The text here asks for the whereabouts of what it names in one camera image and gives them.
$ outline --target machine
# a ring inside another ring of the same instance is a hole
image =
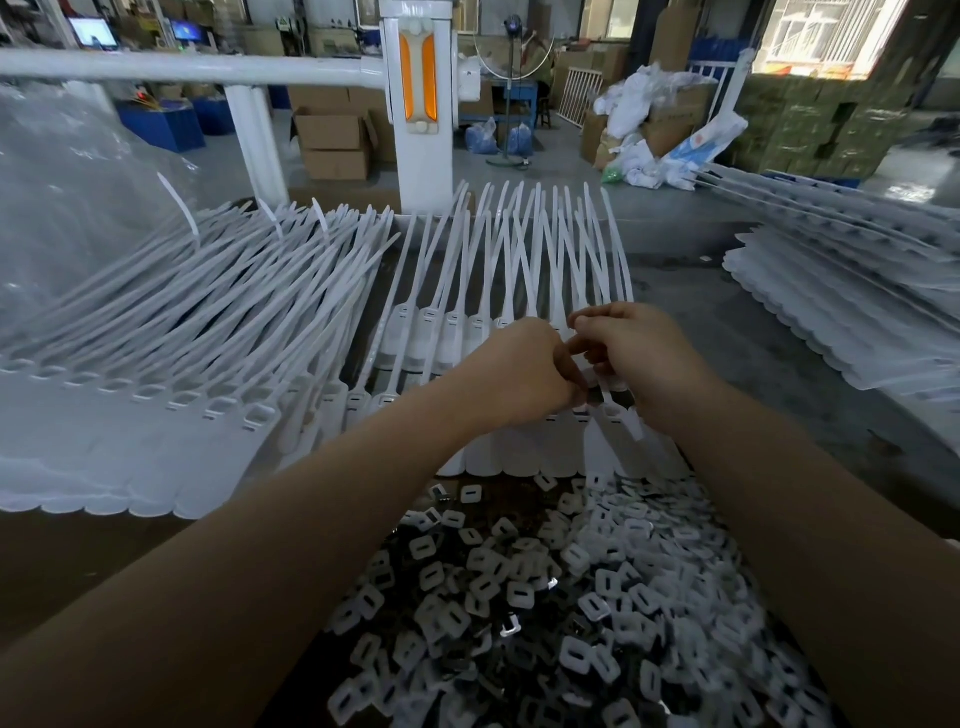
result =
[[[460,101],[480,98],[480,61],[458,58],[448,0],[380,0],[383,58],[314,59],[0,49],[0,76],[74,83],[113,112],[101,81],[223,84],[258,198],[289,203],[263,85],[376,88],[387,94],[404,212],[448,209]]]

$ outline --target window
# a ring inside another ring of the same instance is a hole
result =
[[[754,73],[863,80],[907,0],[777,0]]]
[[[353,0],[357,9],[357,24],[361,28],[380,27],[380,4],[377,0]]]
[[[453,30],[476,34],[480,27],[479,0],[460,0],[453,7]]]
[[[634,32],[638,0],[586,0],[580,37],[590,40],[629,40]]]

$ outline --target fan stand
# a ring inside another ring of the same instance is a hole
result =
[[[504,122],[507,133],[504,135],[503,149],[500,150],[500,154],[496,157],[487,158],[487,164],[493,167],[526,169],[530,166],[529,160],[507,154],[507,149],[510,147],[510,101],[514,90],[514,45],[516,39],[523,35],[523,26],[519,24],[519,18],[515,15],[505,20],[504,25],[507,26],[507,37],[510,39],[510,68],[507,70],[507,118]]]

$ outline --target white pole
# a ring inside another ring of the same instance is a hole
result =
[[[740,51],[740,58],[736,60],[736,66],[730,78],[730,85],[727,86],[727,93],[724,94],[723,102],[720,104],[720,111],[717,113],[717,116],[732,112],[736,108],[736,102],[740,98],[740,91],[743,90],[743,85],[747,83],[747,77],[750,75],[750,67],[753,65],[755,57],[756,51],[753,48],[744,48]]]
[[[88,53],[0,48],[0,76],[72,81],[168,81],[227,85],[356,85],[383,89],[383,60]]]
[[[247,174],[253,187],[253,196],[263,200],[270,207],[288,205],[290,195],[287,192],[276,152],[276,142],[271,126],[264,126],[261,111],[266,113],[266,98],[262,90],[242,85],[229,85],[225,88],[233,127],[240,142],[240,151],[247,165]]]

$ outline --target blue plastic bag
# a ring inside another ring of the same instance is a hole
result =
[[[474,124],[467,129],[467,149],[475,155],[495,155],[496,120],[492,117],[486,124]]]
[[[534,155],[534,136],[526,124],[510,129],[507,136],[507,154],[525,158]]]

